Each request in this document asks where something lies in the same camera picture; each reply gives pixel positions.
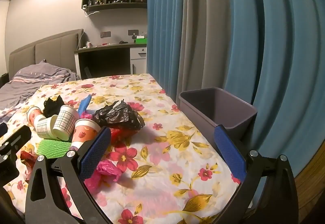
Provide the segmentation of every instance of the green sponge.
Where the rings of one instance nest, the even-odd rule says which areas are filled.
[[[45,155],[48,159],[58,158],[64,156],[70,146],[71,142],[43,139],[41,140],[36,153],[38,155]]]

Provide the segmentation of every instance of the gray plastic bin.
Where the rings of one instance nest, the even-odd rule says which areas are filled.
[[[182,92],[180,109],[215,147],[213,134],[222,124],[230,137],[240,140],[257,114],[254,106],[221,88],[204,88]]]

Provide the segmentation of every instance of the desk surface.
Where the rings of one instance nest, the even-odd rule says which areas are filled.
[[[100,50],[107,50],[107,49],[116,49],[116,48],[141,48],[147,47],[146,43],[136,44],[136,43],[121,43],[121,44],[109,44],[109,45],[99,45],[97,47],[91,48],[82,48],[79,50],[74,51],[75,54],[78,53],[85,53],[85,52],[93,52],[93,51],[100,51]]]

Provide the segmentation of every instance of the gray curtain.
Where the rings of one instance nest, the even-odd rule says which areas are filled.
[[[178,95],[222,87],[230,41],[229,0],[184,0]]]

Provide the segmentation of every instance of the gray headboard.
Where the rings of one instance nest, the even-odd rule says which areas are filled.
[[[27,44],[9,55],[9,79],[22,68],[38,64],[41,60],[52,65],[68,68],[76,72],[74,51],[77,50],[78,42],[83,34],[83,29],[66,31],[39,41]]]

